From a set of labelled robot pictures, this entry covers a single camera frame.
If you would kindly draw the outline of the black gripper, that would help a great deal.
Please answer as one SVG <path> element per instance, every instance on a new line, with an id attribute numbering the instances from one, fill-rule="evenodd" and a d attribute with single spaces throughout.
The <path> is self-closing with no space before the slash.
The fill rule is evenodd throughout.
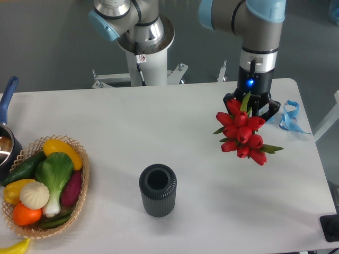
<path id="1" fill-rule="evenodd" d="M 250 93 L 248 107 L 252 115 L 268 123 L 280 109 L 280 103 L 271 98 L 271 85 L 278 51 L 242 50 L 240 54 L 237 87 L 224 96 L 223 102 L 229 114 L 234 114 L 234 99 L 242 101 Z"/>

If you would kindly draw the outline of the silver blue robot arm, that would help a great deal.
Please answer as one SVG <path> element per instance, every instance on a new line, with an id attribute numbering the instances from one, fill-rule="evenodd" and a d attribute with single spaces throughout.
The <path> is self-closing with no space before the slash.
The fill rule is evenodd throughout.
<path id="1" fill-rule="evenodd" d="M 285 1 L 202 1 L 200 23 L 213 31 L 242 38 L 237 88 L 224 97 L 241 101 L 249 96 L 254 116 L 269 120 L 280 109 L 271 97 L 271 84 L 285 19 Z M 95 1 L 88 18 L 106 40 L 126 52 L 132 86 L 165 86 L 167 51 L 175 32 L 159 12 L 158 1 Z"/>

